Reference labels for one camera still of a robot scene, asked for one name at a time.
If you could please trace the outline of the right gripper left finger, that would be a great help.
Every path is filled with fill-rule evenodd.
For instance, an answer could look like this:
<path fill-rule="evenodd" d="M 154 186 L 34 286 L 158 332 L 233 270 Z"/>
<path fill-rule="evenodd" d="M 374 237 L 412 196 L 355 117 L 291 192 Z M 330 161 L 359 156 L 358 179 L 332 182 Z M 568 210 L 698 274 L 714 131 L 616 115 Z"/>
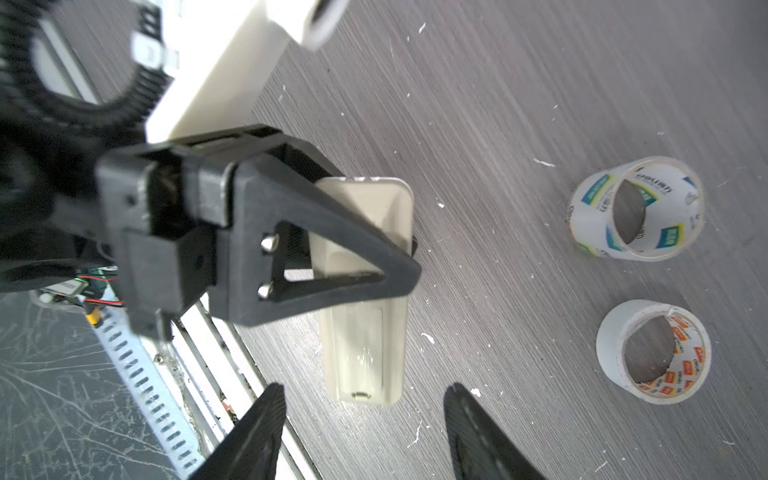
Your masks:
<path fill-rule="evenodd" d="M 269 384 L 190 479 L 275 479 L 286 411 L 284 387 Z"/>

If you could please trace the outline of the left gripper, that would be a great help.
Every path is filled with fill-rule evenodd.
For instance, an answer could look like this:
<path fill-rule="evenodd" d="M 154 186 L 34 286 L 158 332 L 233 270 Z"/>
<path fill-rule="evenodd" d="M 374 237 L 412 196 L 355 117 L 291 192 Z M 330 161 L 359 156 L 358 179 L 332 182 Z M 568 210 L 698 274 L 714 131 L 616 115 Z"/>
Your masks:
<path fill-rule="evenodd" d="M 332 195 L 346 182 L 341 171 L 278 132 L 254 125 L 121 147 L 97 161 L 135 333 L 169 338 L 171 317 L 213 284 L 212 315 L 248 327 L 415 289 L 422 268 L 411 236 L 383 233 Z"/>

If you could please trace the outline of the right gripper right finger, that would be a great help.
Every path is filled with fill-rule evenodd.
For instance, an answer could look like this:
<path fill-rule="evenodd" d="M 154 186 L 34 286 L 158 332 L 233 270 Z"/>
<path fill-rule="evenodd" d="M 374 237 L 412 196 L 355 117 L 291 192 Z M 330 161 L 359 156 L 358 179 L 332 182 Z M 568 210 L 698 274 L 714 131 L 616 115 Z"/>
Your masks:
<path fill-rule="evenodd" d="M 443 406 L 456 479 L 545 479 L 464 385 L 450 385 Z"/>

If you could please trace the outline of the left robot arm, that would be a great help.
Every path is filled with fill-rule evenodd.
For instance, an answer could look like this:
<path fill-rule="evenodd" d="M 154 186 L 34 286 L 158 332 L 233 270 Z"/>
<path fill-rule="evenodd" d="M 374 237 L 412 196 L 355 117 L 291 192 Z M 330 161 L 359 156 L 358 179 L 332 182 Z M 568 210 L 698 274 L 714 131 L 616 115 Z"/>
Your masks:
<path fill-rule="evenodd" d="M 42 80 L 33 42 L 51 1 L 1 5 L 1 288 L 104 265 L 132 330 L 167 339 L 202 295 L 259 326 L 403 297 L 421 275 L 323 192 L 337 168 L 251 109 L 289 43 L 322 46 L 343 1 L 140 1 L 135 70 L 100 104 Z"/>

